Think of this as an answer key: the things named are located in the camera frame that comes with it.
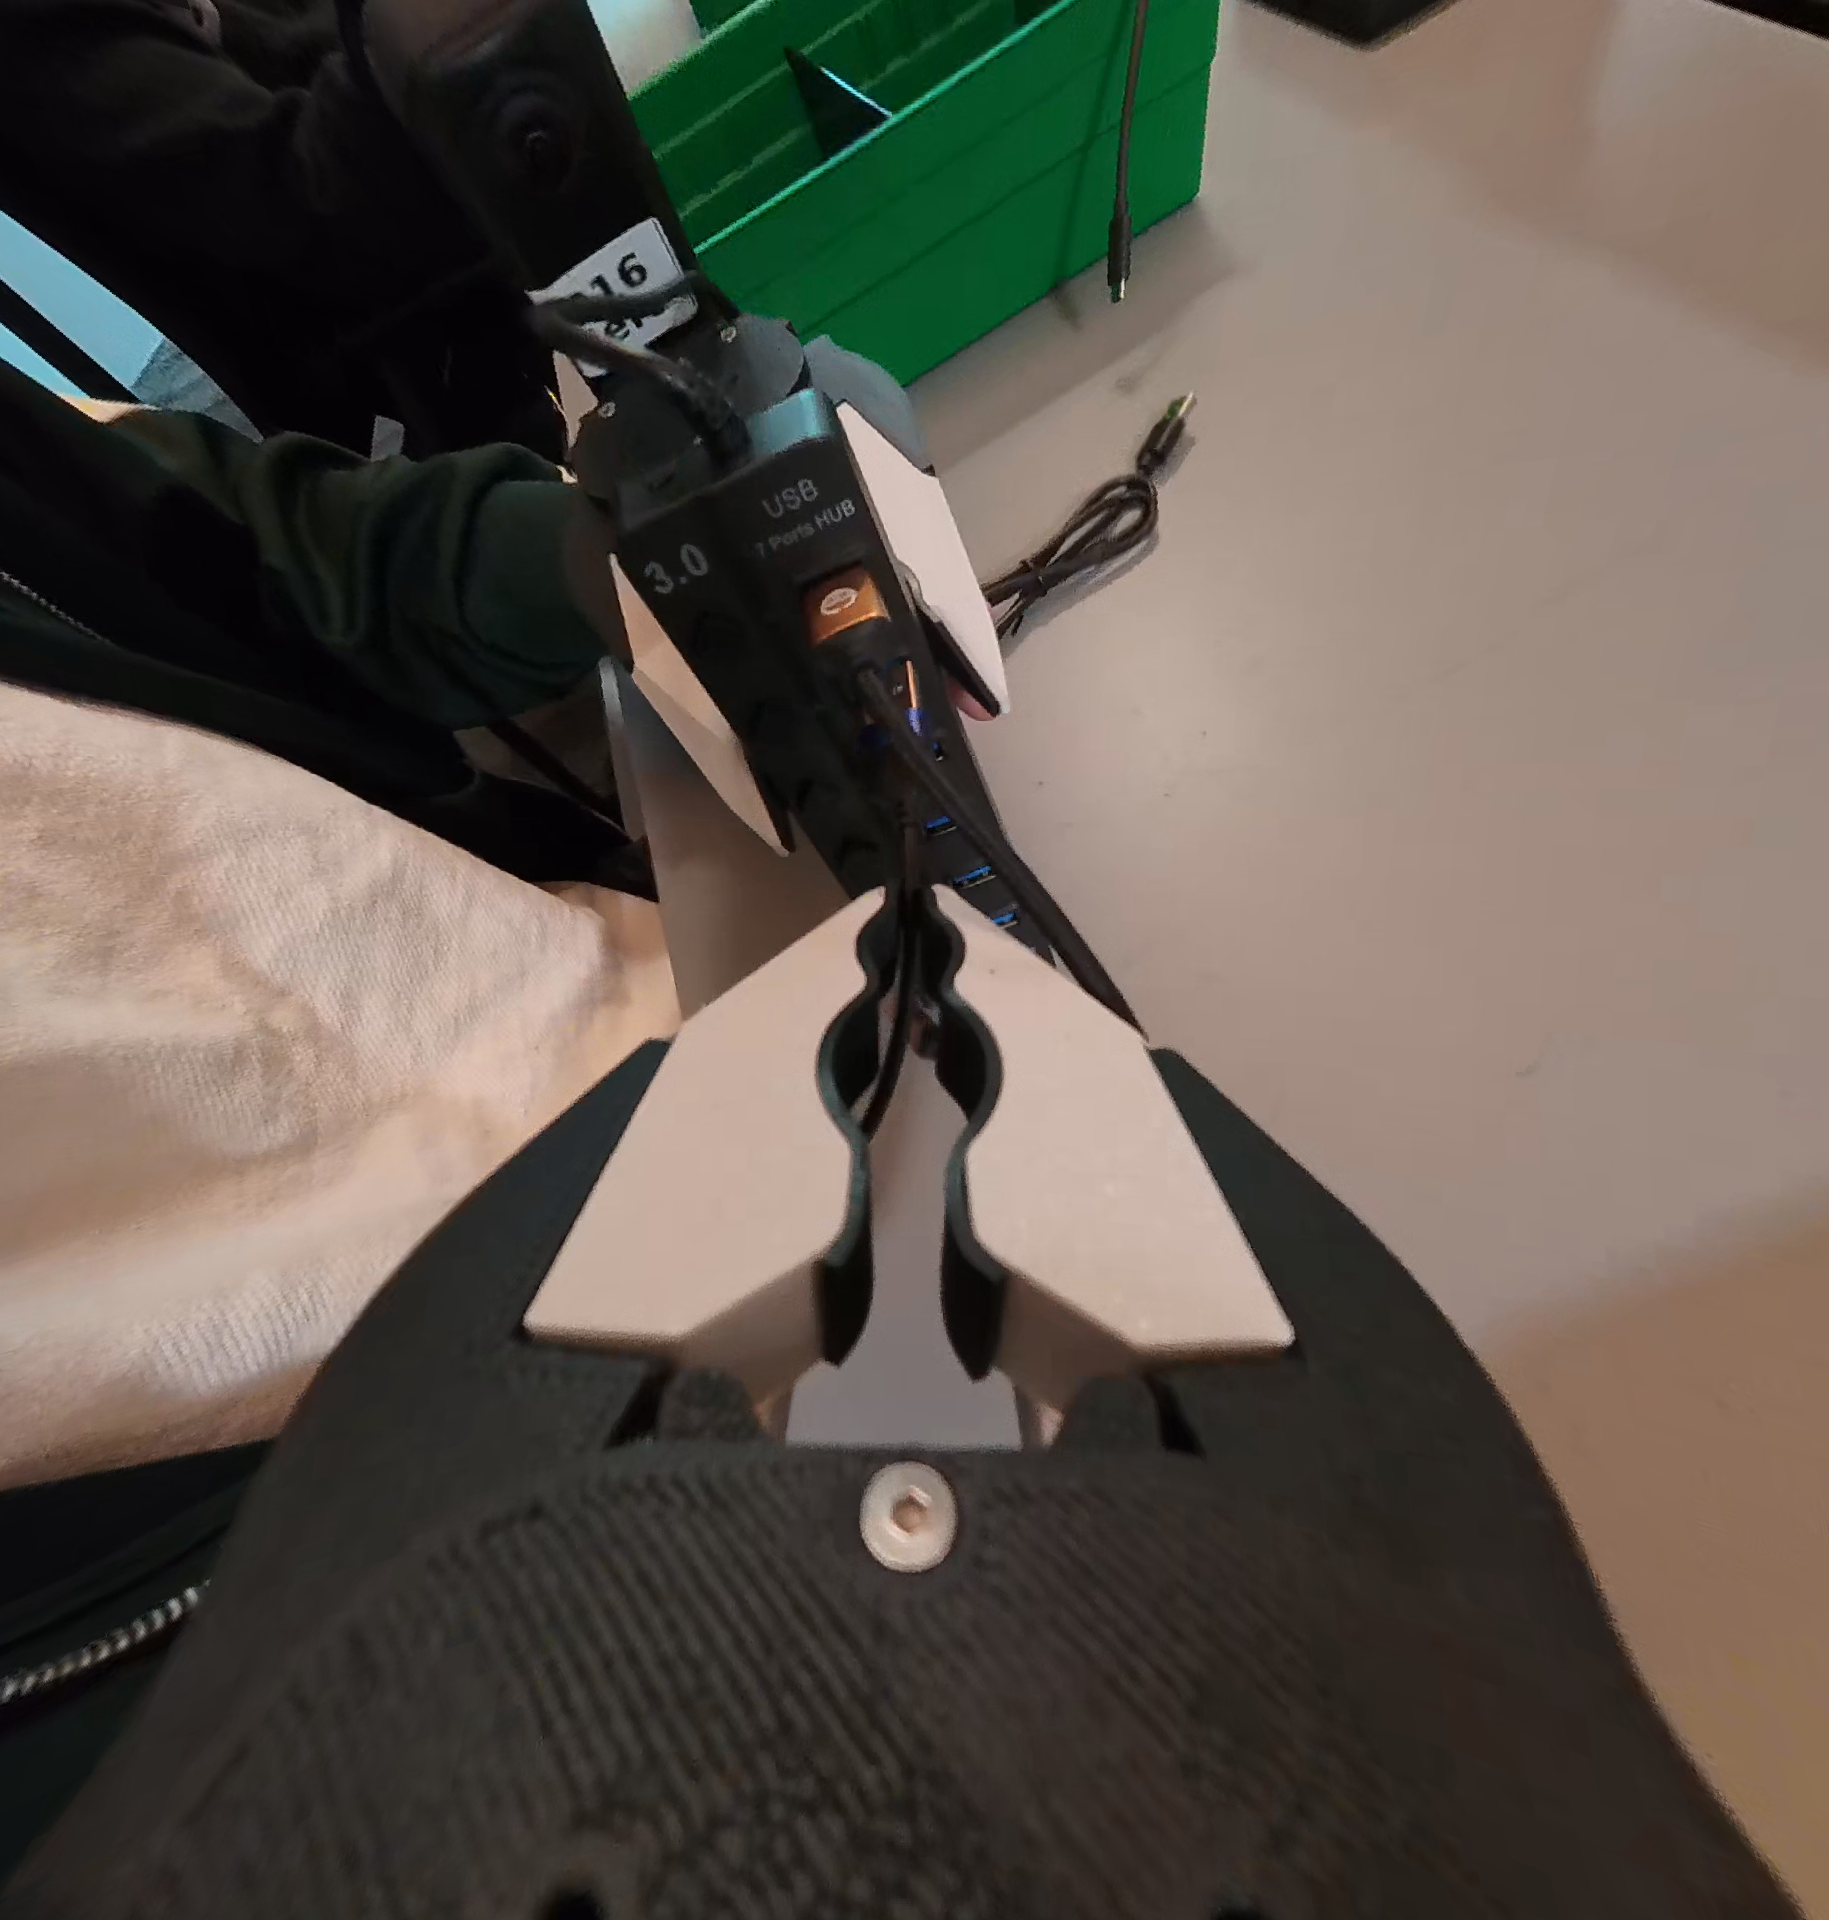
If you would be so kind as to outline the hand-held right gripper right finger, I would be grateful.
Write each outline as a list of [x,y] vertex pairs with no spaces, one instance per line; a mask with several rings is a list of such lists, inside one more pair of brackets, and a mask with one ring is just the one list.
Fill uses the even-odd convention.
[[1293,1328],[1151,1046],[984,910],[934,898],[941,1323],[1056,1425],[1095,1378],[1289,1354]]

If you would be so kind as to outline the black cable orange plugs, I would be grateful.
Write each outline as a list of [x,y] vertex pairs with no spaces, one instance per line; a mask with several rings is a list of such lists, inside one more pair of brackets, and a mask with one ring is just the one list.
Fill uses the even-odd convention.
[[896,766],[855,694],[855,666],[873,662],[921,741],[926,800],[916,804],[925,882],[957,892],[995,927],[1056,961],[1104,1010],[1141,1027],[1127,991],[1084,933],[1030,869],[999,821],[973,752],[952,713],[950,680],[916,612],[899,612],[863,567],[806,589],[806,647],[826,677],[840,724],[851,734],[863,776],[894,794]]

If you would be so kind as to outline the black divider in bin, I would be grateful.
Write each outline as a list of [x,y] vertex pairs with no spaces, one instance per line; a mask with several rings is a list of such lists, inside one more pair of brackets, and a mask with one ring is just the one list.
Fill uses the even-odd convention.
[[816,146],[826,163],[894,120],[894,109],[829,72],[825,61],[809,58],[797,46],[784,46],[784,58],[799,91]]

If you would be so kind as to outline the black cable blue plugs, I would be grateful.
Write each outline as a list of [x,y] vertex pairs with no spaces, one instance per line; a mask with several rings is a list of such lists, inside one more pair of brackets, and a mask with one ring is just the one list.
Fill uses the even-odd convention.
[[859,1115],[859,1130],[865,1140],[877,1140],[889,1107],[896,1103],[896,1092],[901,1082],[901,1068],[915,1053],[915,1022],[916,1006],[925,995],[921,986],[921,821],[915,819],[916,804],[926,800],[926,778],[921,771],[921,741],[908,728],[901,705],[894,701],[894,689],[873,662],[855,666],[855,694],[869,723],[880,731],[886,742],[886,760],[896,766],[896,1008],[886,1031],[886,1046],[880,1053],[873,1085]]

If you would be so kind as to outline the grey desk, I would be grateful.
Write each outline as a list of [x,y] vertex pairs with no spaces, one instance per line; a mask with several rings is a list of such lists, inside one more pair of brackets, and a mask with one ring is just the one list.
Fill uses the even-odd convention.
[[1128,297],[921,385],[973,559],[1183,393],[1157,545],[1011,652],[999,807],[1455,1318],[1829,1918],[1829,41],[1229,2]]

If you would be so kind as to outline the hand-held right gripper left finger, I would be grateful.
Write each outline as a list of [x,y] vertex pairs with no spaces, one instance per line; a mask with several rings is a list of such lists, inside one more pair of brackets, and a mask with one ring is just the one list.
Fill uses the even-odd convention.
[[877,1035],[877,924],[889,897],[863,897],[684,1019],[521,1312],[535,1345],[729,1374],[763,1425],[851,1351],[871,1166],[826,1046],[851,1010]]

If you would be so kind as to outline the long black multiport hub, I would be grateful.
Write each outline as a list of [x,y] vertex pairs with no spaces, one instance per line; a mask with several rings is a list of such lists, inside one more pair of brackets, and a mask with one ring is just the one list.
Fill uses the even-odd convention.
[[687,484],[622,483],[616,559],[701,685],[729,715],[756,780],[845,897],[896,888],[896,800],[863,776],[826,677],[806,647],[806,589],[863,567],[899,612],[916,612],[950,680],[950,640],[896,563],[855,459],[829,424],[765,436],[767,453]]

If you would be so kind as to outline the green plastic bin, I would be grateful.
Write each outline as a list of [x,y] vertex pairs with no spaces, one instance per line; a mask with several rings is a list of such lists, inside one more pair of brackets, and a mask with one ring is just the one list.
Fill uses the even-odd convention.
[[[1201,185],[1219,2],[742,2],[632,94],[742,309],[940,366],[1108,254],[1120,111],[1141,233]],[[894,109],[818,151],[784,46]]]

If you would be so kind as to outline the person's left forearm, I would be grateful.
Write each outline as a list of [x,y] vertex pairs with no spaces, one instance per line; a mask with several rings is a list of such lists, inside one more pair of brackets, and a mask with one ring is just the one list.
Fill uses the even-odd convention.
[[603,512],[517,444],[359,459],[274,436],[224,495],[268,620],[438,728],[562,701],[626,647]]

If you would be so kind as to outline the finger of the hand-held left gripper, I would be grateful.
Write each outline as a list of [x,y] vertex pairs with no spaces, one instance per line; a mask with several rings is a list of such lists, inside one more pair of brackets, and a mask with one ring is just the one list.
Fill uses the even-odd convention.
[[708,785],[719,804],[756,834],[772,853],[790,853],[790,831],[765,800],[756,771],[729,715],[716,705],[705,685],[687,666],[640,590],[611,558],[616,606],[626,622],[632,680],[663,728],[687,752],[687,762]]
[[934,617],[952,647],[945,671],[965,694],[967,713],[987,723],[1006,715],[1011,689],[999,627],[941,483],[855,401],[840,404],[840,425],[889,554],[912,578],[916,606]]

